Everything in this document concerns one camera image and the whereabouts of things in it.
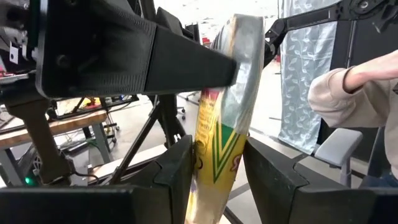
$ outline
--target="green led light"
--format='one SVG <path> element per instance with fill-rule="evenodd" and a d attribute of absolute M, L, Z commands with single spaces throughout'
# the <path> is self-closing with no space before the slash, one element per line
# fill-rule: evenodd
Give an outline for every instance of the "green led light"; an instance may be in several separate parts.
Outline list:
<path fill-rule="evenodd" d="M 29 177 L 25 177 L 25 182 L 26 182 L 27 184 L 33 184 L 32 179 L 30 179 Z"/>

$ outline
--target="sleeve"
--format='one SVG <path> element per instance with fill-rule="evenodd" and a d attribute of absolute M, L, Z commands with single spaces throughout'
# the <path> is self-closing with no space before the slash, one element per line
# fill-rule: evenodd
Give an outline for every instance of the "sleeve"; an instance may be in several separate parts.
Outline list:
<path fill-rule="evenodd" d="M 312 81 L 308 92 L 312 110 L 331 127 L 384 126 L 389 114 L 390 81 L 367 82 L 350 94 L 343 89 L 349 70 L 337 68 Z"/>

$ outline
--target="yellow snack bag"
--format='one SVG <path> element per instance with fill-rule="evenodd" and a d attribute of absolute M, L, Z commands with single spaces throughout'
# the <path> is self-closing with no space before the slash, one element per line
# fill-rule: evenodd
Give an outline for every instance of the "yellow snack bag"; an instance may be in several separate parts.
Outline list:
<path fill-rule="evenodd" d="M 201 93 L 187 223 L 215 224 L 223 215 L 250 127 L 264 41 L 262 17 L 234 15 L 211 45 L 234 58 L 239 71 L 233 86 Z"/>

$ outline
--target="white curtain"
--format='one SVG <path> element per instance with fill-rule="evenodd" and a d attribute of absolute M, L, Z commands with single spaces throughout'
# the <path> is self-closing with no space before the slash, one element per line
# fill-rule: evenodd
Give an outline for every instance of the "white curtain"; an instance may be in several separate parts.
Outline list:
<path fill-rule="evenodd" d="M 280 0 L 280 16 L 312 11 L 336 0 Z M 336 22 L 289 32 L 281 47 L 282 126 L 279 139 L 311 154 L 316 147 L 320 117 L 308 105 L 312 80 L 329 71 Z"/>

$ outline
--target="beige sweatshirt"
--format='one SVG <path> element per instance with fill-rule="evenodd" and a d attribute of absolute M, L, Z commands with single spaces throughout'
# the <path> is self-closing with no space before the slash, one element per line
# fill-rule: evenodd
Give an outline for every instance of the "beige sweatshirt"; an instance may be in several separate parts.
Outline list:
<path fill-rule="evenodd" d="M 391 170 L 398 178 L 398 79 L 367 82 L 349 94 L 343 89 L 347 69 L 337 68 L 311 83 L 308 102 L 330 127 L 386 127 L 384 142 Z"/>

